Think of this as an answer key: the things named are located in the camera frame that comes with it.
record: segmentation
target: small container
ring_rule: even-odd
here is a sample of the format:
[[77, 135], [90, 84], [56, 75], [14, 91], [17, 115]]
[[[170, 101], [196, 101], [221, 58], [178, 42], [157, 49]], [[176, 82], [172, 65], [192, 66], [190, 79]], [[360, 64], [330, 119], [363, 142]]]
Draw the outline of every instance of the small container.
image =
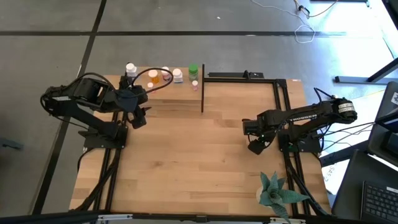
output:
[[195, 64], [189, 65], [188, 71], [189, 71], [190, 81], [198, 80], [198, 65]]
[[165, 72], [165, 71], [162, 71], [162, 76], [163, 76], [163, 80], [165, 80], [165, 81], [169, 81], [172, 78], [170, 73], [169, 72]]
[[148, 91], [149, 91], [149, 90], [151, 90], [154, 87], [154, 84], [153, 83], [148, 83], [147, 86], [148, 86]]
[[153, 84], [159, 83], [159, 77], [157, 76], [157, 70], [150, 70], [148, 75]]
[[198, 91], [198, 81], [196, 80], [192, 81], [192, 87], [193, 91]]
[[176, 68], [173, 70], [174, 83], [183, 83], [182, 72]]
[[126, 74], [128, 77], [135, 78], [137, 76], [137, 67], [133, 63], [126, 65]]

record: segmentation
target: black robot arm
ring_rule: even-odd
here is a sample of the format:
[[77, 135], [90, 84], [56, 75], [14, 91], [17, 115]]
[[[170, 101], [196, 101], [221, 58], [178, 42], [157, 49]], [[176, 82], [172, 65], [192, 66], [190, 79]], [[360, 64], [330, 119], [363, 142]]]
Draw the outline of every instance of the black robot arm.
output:
[[256, 120], [243, 120], [244, 135], [257, 136], [253, 141], [249, 137], [248, 148], [260, 154], [271, 144], [285, 124], [306, 119], [310, 121], [302, 125], [289, 125], [287, 130], [283, 130], [285, 140], [289, 144], [296, 144], [301, 139], [308, 138], [308, 135], [315, 133], [316, 130], [333, 123], [350, 124], [357, 119], [357, 114], [352, 102], [345, 98], [334, 98], [288, 111], [267, 110], [258, 114]]
[[140, 85], [129, 86], [127, 77], [121, 77], [120, 86], [124, 88], [120, 90], [116, 90], [107, 79], [100, 77], [105, 82], [80, 77], [67, 86], [50, 87], [42, 95], [40, 102], [54, 117], [68, 116], [87, 124], [89, 130], [79, 131], [79, 134], [86, 138], [85, 147], [120, 148], [126, 142], [127, 127], [102, 121], [79, 106], [86, 106], [100, 113], [131, 113], [133, 119], [129, 119], [129, 122], [133, 128], [140, 128], [146, 124], [145, 115], [148, 108], [140, 108], [139, 105], [145, 103], [148, 97]]

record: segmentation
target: wooden table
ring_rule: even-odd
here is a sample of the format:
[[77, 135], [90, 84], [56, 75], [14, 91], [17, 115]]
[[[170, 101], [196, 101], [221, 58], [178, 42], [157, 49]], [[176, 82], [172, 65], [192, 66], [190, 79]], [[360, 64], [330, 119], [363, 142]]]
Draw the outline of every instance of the wooden table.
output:
[[[187, 68], [181, 69], [187, 79]], [[117, 86], [119, 76], [106, 78]], [[149, 78], [145, 75], [139, 80], [146, 86]], [[286, 176], [282, 153], [277, 140], [259, 156], [249, 151], [241, 122], [243, 118], [254, 119], [262, 111], [275, 109], [272, 85], [205, 83], [201, 113], [201, 86], [193, 91], [191, 84], [184, 81], [149, 93], [146, 104], [152, 109], [147, 112], [147, 125], [139, 129], [129, 127], [111, 211], [274, 215], [272, 209], [258, 204], [256, 190], [261, 186], [260, 172], [271, 176], [276, 171], [279, 177]], [[287, 80], [287, 84], [292, 108], [305, 106], [300, 80]], [[107, 121], [112, 117], [96, 115]], [[96, 185], [103, 156], [104, 149], [97, 149], [83, 158], [70, 208], [79, 206]], [[330, 212], [319, 161], [305, 153], [301, 153], [301, 160], [306, 186], [323, 209]], [[286, 207], [291, 214], [291, 206]]]

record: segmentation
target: white bottle cap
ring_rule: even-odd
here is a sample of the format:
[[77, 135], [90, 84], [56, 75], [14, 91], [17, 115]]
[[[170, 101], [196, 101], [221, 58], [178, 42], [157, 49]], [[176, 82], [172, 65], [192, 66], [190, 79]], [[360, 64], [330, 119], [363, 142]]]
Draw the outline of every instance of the white bottle cap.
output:
[[148, 75], [151, 78], [155, 78], [157, 76], [157, 70], [150, 70]]
[[[163, 69], [166, 69], [166, 70], [168, 70], [169, 68], [168, 67], [166, 67], [166, 66], [164, 66], [164, 67], [162, 67]], [[166, 72], [166, 71], [162, 71], [162, 75], [167, 75], [167, 74], [169, 74], [168, 72]]]
[[126, 72], [136, 72], [136, 71], [137, 67], [135, 67], [133, 63], [128, 63], [126, 65]]
[[182, 72], [179, 68], [173, 70], [173, 75], [180, 75], [180, 74], [182, 75]]

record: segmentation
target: succulent plant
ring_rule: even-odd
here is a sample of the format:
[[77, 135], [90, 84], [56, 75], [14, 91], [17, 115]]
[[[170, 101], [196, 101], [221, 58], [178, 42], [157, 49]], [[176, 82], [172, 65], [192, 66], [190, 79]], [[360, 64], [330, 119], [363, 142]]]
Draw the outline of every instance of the succulent plant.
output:
[[308, 199], [309, 196], [299, 194], [293, 190], [282, 189], [286, 178], [278, 179], [276, 172], [271, 180], [261, 172], [262, 192], [259, 203], [265, 206], [271, 206], [276, 215], [284, 218], [289, 224], [289, 216], [285, 208], [285, 203], [296, 203]]

